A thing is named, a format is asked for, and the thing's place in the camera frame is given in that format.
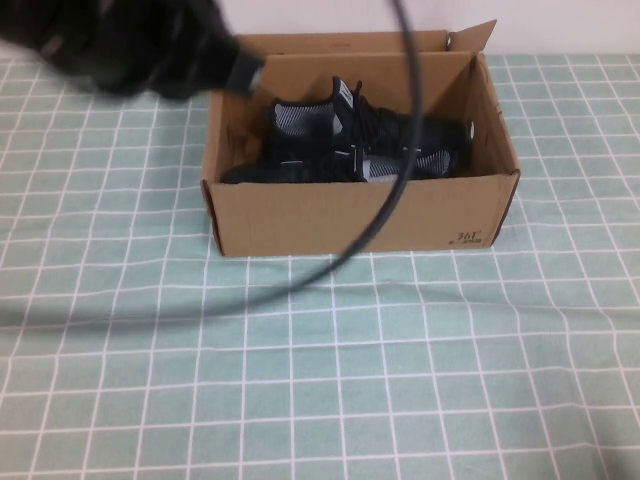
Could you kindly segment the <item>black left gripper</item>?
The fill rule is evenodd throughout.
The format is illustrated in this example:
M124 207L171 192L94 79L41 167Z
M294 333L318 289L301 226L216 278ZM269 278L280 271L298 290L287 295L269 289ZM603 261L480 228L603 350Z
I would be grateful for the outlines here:
M215 1L102 1L91 78L112 95L241 90L241 48Z

